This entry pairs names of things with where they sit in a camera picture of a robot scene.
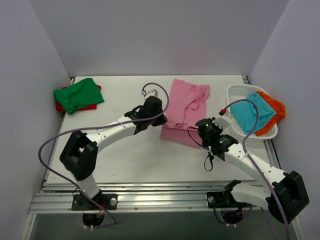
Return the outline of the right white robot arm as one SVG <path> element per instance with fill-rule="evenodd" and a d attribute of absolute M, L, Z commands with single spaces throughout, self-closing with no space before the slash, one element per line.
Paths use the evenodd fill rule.
<path fill-rule="evenodd" d="M 236 179 L 231 181 L 222 193 L 223 203 L 230 207 L 236 203 L 261 207 L 280 223 L 290 223 L 310 203 L 302 176 L 296 171 L 288 173 L 276 168 L 245 151 L 234 137 L 223 134 L 232 121 L 232 117 L 226 115 L 195 123 L 202 147 L 210 157 L 236 166 L 259 183 L 253 186 Z"/>

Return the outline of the pink t-shirt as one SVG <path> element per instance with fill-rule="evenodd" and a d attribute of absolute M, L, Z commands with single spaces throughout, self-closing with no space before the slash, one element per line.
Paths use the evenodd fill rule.
<path fill-rule="evenodd" d="M 207 99 L 211 88 L 208 84 L 192 84 L 174 79 L 165 111 L 167 122 L 162 126 L 160 138 L 186 146 L 199 148 L 201 139 L 195 123 L 206 117 Z"/>

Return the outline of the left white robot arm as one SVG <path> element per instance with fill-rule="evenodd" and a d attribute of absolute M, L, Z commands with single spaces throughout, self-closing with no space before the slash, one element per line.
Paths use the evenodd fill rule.
<path fill-rule="evenodd" d="M 93 176 L 98 153 L 149 126 L 157 127 L 166 123 L 162 103 L 158 97 L 149 96 L 143 105 L 125 113 L 107 128 L 86 132 L 78 130 L 70 135 L 59 160 L 74 177 L 78 188 L 85 193 L 82 202 L 88 209 L 95 210 L 101 203 L 101 191 Z"/>

